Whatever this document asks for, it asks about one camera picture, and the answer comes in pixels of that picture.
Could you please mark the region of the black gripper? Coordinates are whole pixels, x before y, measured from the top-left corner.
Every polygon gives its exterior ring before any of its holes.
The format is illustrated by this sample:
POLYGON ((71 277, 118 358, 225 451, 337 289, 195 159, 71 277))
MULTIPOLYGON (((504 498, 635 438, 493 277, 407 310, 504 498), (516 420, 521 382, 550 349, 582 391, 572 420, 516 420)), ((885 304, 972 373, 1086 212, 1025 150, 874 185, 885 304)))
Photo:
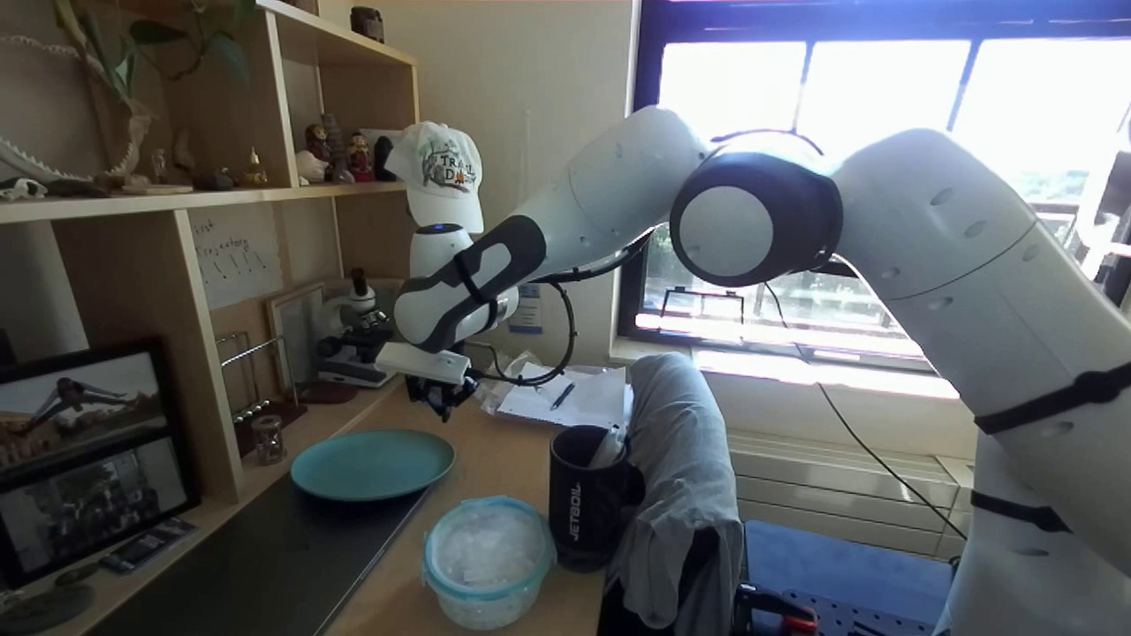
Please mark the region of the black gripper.
POLYGON ((438 420, 450 420, 456 407, 463 407, 477 391, 477 382, 466 378, 458 386, 431 382, 431 378, 411 378, 407 397, 414 402, 423 402, 438 420))

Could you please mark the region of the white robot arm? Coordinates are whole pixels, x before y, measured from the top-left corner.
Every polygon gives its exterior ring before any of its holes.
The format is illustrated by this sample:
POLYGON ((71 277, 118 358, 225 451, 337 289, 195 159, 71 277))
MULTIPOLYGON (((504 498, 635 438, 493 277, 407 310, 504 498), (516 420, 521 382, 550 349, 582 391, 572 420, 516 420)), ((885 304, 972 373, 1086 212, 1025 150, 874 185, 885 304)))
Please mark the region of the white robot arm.
POLYGON ((967 407, 972 525, 945 636, 1131 636, 1131 329, 1036 212, 941 130, 887 134, 834 171, 715 152, 635 111, 543 190, 396 299, 450 349, 524 284, 663 227, 682 266, 753 286, 844 258, 967 407))

